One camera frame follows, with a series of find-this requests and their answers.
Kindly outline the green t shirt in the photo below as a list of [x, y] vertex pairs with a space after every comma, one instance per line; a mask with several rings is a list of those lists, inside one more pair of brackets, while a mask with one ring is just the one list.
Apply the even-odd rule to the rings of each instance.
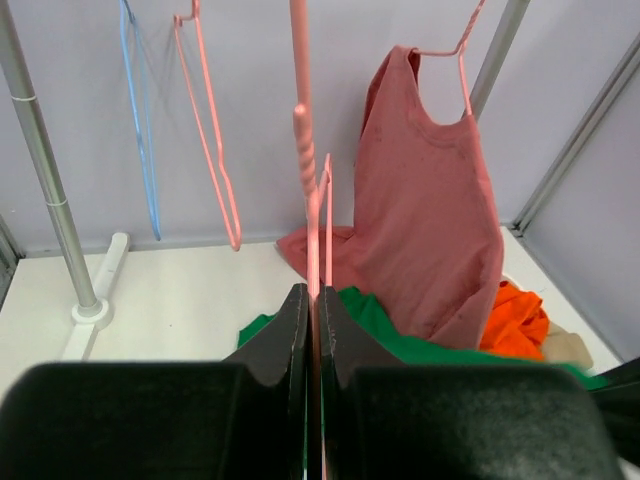
[[350, 286], [338, 292], [351, 318], [385, 349], [408, 365], [533, 366], [543, 362], [503, 357], [478, 350], [451, 349], [400, 334], [373, 294]]

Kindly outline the beige t shirt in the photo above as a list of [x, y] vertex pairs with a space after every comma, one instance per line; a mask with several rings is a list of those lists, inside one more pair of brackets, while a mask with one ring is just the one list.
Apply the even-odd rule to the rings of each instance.
[[547, 363], [570, 364], [587, 370], [593, 367], [593, 358], [582, 337], [568, 332], [551, 322], [549, 332], [540, 350]]

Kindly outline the light blue hanger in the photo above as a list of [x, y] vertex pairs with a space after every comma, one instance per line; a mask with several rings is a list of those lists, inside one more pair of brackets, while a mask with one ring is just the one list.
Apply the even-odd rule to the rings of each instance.
[[128, 1], [120, 0], [118, 5], [120, 46], [128, 86], [136, 147], [141, 164], [146, 205], [153, 237], [156, 241], [160, 241], [162, 232], [146, 58], [136, 15]]

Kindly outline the pink hanger of green shirt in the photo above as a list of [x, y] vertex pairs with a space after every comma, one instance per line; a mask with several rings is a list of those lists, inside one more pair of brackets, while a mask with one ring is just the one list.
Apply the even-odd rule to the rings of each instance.
[[293, 111], [294, 136], [307, 218], [306, 279], [310, 312], [308, 331], [311, 333], [311, 351], [308, 361], [310, 371], [307, 380], [307, 477], [325, 479], [327, 473], [322, 426], [321, 333], [317, 305], [320, 293], [320, 191], [316, 180], [313, 141], [310, 36], [307, 3], [291, 1], [289, 5], [297, 89], [297, 105]]

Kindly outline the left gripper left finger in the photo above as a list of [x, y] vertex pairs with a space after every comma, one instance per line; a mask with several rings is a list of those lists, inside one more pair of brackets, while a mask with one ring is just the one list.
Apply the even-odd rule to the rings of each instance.
[[221, 479], [300, 479], [306, 422], [307, 286], [225, 362], [237, 371]]

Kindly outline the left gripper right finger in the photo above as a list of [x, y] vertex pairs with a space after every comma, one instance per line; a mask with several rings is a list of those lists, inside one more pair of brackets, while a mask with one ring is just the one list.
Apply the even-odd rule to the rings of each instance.
[[402, 367], [404, 363], [351, 318], [334, 288], [321, 288], [318, 311], [326, 477], [364, 479], [367, 461], [366, 442], [360, 437], [361, 410], [349, 384], [359, 368]]

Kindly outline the orange t shirt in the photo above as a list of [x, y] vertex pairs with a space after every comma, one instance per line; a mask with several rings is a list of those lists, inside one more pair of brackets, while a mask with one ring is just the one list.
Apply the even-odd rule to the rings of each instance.
[[502, 280], [487, 320], [479, 350], [503, 357], [543, 362], [542, 345], [550, 320], [534, 292]]

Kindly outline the pink t shirt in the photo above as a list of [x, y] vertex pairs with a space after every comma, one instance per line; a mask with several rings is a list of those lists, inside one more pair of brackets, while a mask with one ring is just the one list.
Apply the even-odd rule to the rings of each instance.
[[349, 227], [322, 234], [321, 278], [377, 298], [395, 328], [478, 347], [502, 277], [503, 240], [476, 120], [435, 122], [421, 58], [390, 50], [366, 96]]

